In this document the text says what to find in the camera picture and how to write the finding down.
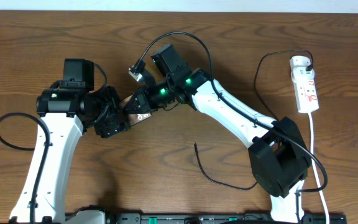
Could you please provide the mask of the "white plug adapter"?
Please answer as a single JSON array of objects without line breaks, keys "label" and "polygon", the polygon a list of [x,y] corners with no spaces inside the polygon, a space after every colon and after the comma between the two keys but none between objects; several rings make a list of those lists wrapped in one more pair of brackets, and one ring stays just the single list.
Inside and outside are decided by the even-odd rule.
[{"label": "white plug adapter", "polygon": [[292,70],[295,67],[308,67],[309,65],[311,65],[311,60],[302,55],[296,55],[290,59],[290,68]]}]

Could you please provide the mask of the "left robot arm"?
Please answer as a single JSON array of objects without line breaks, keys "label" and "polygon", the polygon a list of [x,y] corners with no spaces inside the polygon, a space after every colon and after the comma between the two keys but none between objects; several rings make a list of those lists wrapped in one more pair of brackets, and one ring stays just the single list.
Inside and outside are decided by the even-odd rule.
[{"label": "left robot arm", "polygon": [[115,89],[107,84],[94,89],[97,68],[92,61],[67,58],[63,78],[37,98],[37,140],[11,223],[63,223],[67,181],[80,137],[89,128],[101,138],[130,128]]}]

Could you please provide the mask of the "gold Galaxy smartphone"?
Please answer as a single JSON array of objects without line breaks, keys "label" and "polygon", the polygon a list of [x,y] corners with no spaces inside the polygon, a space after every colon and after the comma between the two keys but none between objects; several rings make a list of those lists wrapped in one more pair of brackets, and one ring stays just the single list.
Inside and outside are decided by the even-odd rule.
[{"label": "gold Galaxy smartphone", "polygon": [[[127,98],[123,99],[121,102],[120,102],[120,107],[121,109],[124,108],[124,106],[127,104],[127,102],[130,100],[130,96],[128,96]],[[149,119],[152,117],[152,114],[151,113],[146,113],[146,114],[129,114],[127,115],[127,119],[129,121],[129,124],[131,126],[137,124],[137,123],[140,123],[142,121],[145,121],[146,119]]]}]

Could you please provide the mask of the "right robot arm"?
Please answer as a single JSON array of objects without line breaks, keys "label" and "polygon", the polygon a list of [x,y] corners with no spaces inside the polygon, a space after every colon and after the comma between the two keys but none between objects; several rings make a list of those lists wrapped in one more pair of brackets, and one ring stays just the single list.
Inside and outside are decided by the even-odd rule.
[{"label": "right robot arm", "polygon": [[273,119],[245,105],[208,72],[192,70],[172,44],[154,52],[152,60],[164,81],[156,83],[145,62],[138,59],[129,74],[144,85],[126,103],[124,111],[146,114],[177,102],[210,116],[247,148],[252,174],[270,195],[272,219],[301,222],[305,216],[301,207],[303,184],[313,158],[295,122],[287,117]]}]

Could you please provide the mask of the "white power strip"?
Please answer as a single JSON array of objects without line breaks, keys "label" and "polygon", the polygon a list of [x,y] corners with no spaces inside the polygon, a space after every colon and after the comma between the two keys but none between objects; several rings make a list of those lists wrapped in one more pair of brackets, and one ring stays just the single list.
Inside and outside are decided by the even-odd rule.
[{"label": "white power strip", "polygon": [[295,67],[291,71],[296,105],[299,113],[312,113],[319,109],[314,70],[307,71],[306,67]]}]

